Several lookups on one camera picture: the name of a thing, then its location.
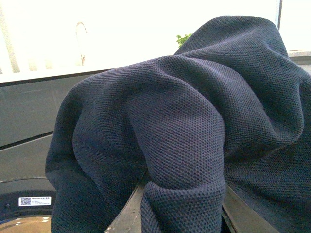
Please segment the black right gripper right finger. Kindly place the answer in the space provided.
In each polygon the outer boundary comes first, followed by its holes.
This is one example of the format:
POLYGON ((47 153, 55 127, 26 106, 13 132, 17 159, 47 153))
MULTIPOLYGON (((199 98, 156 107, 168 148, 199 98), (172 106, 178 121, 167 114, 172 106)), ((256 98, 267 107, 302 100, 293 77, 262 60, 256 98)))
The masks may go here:
POLYGON ((279 233, 228 185, 222 205, 222 218, 231 233, 279 233))

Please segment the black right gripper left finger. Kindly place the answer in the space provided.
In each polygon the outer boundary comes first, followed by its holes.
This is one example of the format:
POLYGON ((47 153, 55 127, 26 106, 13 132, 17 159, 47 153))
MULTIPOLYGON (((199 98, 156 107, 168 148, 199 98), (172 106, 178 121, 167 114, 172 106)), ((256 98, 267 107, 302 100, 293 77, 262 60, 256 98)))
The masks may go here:
POLYGON ((135 188, 130 199, 105 233, 141 233, 140 203, 143 193, 144 185, 135 188))

